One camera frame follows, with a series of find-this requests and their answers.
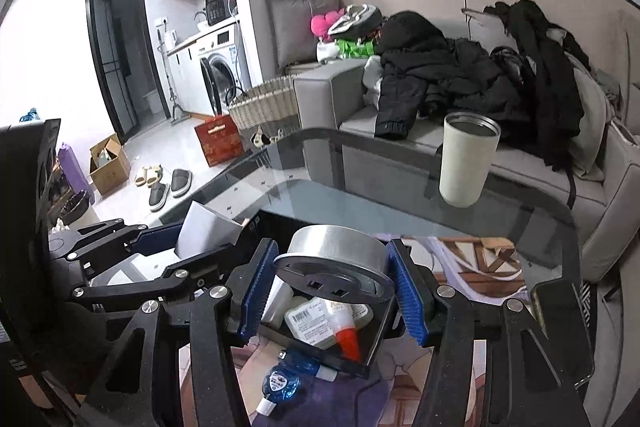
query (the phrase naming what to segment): red box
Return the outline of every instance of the red box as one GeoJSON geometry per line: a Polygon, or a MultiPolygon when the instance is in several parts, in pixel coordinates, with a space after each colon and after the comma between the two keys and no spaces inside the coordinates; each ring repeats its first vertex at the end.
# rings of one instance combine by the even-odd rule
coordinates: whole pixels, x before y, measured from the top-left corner
{"type": "Polygon", "coordinates": [[[244,152],[238,127],[228,114],[214,116],[195,127],[209,167],[237,158],[244,152]]]}

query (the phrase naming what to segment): black coat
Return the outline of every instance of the black coat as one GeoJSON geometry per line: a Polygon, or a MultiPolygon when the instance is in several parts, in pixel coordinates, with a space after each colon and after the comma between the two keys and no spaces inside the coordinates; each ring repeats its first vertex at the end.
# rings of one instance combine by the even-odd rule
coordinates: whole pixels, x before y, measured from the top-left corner
{"type": "Polygon", "coordinates": [[[564,54],[570,52],[589,69],[589,57],[574,36],[567,32],[562,45],[546,36],[550,28],[559,28],[546,20],[542,10],[530,0],[512,6],[498,2],[485,12],[496,14],[505,29],[516,39],[521,55],[536,63],[535,123],[538,131],[538,155],[555,169],[570,169],[569,141],[580,134],[584,116],[575,84],[574,67],[564,54]]]}
{"type": "Polygon", "coordinates": [[[453,110],[470,110],[500,123],[504,139],[535,136],[521,92],[478,42],[451,41],[415,12],[400,12],[383,25],[375,135],[404,139],[421,116],[442,121],[453,110]]]}

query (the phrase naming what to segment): plush toy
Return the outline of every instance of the plush toy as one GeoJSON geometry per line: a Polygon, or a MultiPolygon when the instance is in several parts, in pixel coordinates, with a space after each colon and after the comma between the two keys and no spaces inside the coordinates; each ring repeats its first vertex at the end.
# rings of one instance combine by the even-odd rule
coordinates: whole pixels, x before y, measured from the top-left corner
{"type": "Polygon", "coordinates": [[[313,35],[321,39],[322,42],[331,42],[334,38],[330,37],[327,32],[335,22],[344,15],[344,8],[338,12],[327,12],[324,15],[314,15],[311,17],[311,32],[313,35]]]}

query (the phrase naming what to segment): beige slipper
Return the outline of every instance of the beige slipper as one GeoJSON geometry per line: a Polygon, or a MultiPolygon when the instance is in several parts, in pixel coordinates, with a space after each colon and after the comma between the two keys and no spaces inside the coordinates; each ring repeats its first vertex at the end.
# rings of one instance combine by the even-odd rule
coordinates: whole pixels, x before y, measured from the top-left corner
{"type": "Polygon", "coordinates": [[[154,165],[146,171],[146,186],[150,187],[162,179],[162,166],[154,165]]]}
{"type": "Polygon", "coordinates": [[[146,183],[146,172],[150,169],[151,167],[141,167],[140,170],[138,171],[138,174],[136,174],[136,177],[134,179],[134,181],[136,182],[136,187],[142,187],[142,185],[144,185],[146,183]]]}

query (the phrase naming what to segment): washing machine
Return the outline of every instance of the washing machine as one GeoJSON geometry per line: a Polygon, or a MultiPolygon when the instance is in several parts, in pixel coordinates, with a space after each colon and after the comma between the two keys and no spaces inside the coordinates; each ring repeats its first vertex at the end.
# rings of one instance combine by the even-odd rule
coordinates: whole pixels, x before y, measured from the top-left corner
{"type": "Polygon", "coordinates": [[[228,105],[251,87],[239,22],[228,19],[218,23],[205,37],[198,39],[198,58],[213,114],[228,113],[228,105]]]}

